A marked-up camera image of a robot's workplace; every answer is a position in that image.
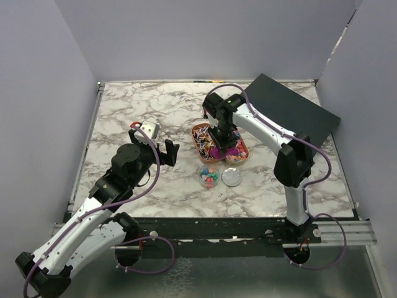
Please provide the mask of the purple plastic scoop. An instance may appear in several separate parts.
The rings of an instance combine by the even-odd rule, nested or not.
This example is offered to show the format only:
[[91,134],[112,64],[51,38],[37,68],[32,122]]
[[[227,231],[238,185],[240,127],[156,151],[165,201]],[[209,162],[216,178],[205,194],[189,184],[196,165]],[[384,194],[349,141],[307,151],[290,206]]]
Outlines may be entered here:
[[239,150],[236,147],[233,147],[233,148],[227,148],[226,150],[222,151],[222,150],[218,149],[217,147],[213,147],[212,149],[209,150],[209,154],[214,159],[222,160],[227,155],[238,155]]

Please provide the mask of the orange lollipop tray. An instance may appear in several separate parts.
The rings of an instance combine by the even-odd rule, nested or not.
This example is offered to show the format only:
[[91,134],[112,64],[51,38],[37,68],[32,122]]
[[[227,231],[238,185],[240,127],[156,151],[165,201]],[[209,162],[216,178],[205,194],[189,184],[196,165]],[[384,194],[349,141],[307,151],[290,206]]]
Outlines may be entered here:
[[193,126],[191,129],[195,149],[200,161],[205,165],[215,164],[225,159],[225,157],[219,159],[211,155],[210,150],[215,149],[215,142],[209,134],[209,128],[210,124],[201,123]]

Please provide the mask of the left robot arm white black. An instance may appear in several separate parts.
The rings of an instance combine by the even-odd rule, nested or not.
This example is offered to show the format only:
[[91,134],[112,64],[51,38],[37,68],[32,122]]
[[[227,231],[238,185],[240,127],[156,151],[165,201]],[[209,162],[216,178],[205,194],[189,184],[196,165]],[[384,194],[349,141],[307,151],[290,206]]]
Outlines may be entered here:
[[152,165],[176,164],[179,145],[165,140],[166,151],[162,152],[154,143],[156,132],[134,126],[128,134],[131,142],[117,149],[110,168],[95,182],[74,215],[40,248],[16,258],[25,279],[24,297],[28,297],[29,287],[37,297],[61,296],[83,267],[113,246],[141,245],[149,239],[170,242],[157,234],[143,234],[138,222],[125,212],[119,213],[118,208],[154,188],[150,184],[141,194],[133,194]]

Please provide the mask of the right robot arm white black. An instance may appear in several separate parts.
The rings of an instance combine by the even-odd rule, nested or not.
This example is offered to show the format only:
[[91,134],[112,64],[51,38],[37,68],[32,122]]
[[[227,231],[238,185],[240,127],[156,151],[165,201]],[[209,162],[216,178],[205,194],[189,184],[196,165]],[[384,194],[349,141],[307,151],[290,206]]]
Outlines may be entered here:
[[309,221],[303,198],[303,185],[308,181],[314,165],[310,138],[294,132],[266,118],[241,95],[222,99],[218,94],[207,95],[202,104],[204,115],[210,123],[209,134],[218,152],[225,156],[237,144],[234,131],[242,128],[260,140],[276,156],[274,175],[283,184],[287,202],[286,238],[298,243],[307,236],[305,224]]

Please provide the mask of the clear round jar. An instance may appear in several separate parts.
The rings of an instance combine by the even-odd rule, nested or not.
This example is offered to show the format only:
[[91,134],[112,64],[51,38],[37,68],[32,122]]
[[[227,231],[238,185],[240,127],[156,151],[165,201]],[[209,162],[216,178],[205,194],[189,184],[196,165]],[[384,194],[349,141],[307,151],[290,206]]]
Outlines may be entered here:
[[206,189],[214,188],[220,181],[220,173],[213,165],[203,165],[198,171],[198,181]]

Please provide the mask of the beige star candy tray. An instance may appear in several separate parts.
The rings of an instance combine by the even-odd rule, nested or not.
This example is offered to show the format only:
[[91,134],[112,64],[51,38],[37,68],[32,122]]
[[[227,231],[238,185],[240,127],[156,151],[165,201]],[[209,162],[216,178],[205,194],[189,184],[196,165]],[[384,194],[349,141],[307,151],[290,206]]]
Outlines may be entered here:
[[234,131],[237,137],[236,145],[228,150],[225,162],[231,166],[243,165],[249,158],[249,150],[238,130]]

